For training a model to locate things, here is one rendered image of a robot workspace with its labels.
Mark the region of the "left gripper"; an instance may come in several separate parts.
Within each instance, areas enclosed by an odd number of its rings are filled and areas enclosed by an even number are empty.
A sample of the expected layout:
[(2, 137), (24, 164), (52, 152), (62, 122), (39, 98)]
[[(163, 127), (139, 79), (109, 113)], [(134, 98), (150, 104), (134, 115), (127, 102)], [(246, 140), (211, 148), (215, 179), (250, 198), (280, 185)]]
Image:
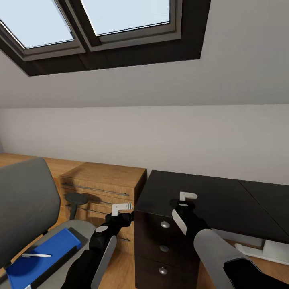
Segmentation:
[[(134, 221), (134, 211), (131, 213), (121, 213), (118, 216), (112, 216), (112, 214), (106, 215), (106, 223), (109, 221), (116, 221), (119, 225), (119, 231), (122, 227), (129, 227), (131, 221)], [(118, 232), (119, 233), (119, 232)]]

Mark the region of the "folder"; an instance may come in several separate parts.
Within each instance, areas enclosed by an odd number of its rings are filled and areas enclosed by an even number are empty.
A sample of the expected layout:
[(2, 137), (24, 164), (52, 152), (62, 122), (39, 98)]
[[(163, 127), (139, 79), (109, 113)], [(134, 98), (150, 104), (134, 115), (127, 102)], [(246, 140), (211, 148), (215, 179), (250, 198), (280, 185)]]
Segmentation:
[(34, 289), (80, 247), (79, 239), (64, 228), (28, 253), (51, 257), (22, 257), (6, 268), (11, 288)]

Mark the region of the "swivel chair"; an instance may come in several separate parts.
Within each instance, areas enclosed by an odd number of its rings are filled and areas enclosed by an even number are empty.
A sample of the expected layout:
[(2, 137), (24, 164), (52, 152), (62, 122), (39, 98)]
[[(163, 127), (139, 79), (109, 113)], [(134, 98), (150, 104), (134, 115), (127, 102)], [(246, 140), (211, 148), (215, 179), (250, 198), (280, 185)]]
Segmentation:
[(80, 193), (68, 193), (65, 199), (72, 203), (70, 219), (55, 228), (61, 198), (46, 161), (39, 157), (0, 167), (0, 289), (12, 289), (6, 268), (25, 247), (38, 239), (24, 254), (28, 254), (49, 238), (67, 228), (82, 243), (73, 255), (56, 268), (34, 289), (60, 289), (72, 263), (89, 250), (90, 238), (97, 226), (89, 221), (74, 219), (77, 205), (88, 203)]

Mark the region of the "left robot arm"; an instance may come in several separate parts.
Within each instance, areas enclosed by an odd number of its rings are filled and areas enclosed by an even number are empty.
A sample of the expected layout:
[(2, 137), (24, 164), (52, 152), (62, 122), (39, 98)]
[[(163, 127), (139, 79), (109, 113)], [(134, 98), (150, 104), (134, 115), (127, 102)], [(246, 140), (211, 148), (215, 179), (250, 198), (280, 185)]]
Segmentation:
[(69, 268), (66, 280), (60, 289), (98, 289), (104, 272), (116, 247), (117, 234), (122, 227), (129, 227), (134, 221), (131, 203), (113, 204), (112, 213), (106, 215), (106, 222), (97, 227), (90, 238), (89, 250), (85, 250)]

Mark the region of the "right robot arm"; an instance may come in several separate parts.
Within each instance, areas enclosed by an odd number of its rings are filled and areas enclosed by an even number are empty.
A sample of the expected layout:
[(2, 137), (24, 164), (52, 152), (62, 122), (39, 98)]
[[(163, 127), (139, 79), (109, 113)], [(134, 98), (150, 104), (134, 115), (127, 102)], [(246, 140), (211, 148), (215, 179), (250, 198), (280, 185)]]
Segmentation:
[(289, 284), (270, 277), (248, 256), (228, 244), (193, 213), (195, 204), (185, 199), (197, 195), (180, 192), (170, 201), (172, 216), (198, 253), (216, 289), (289, 289)]

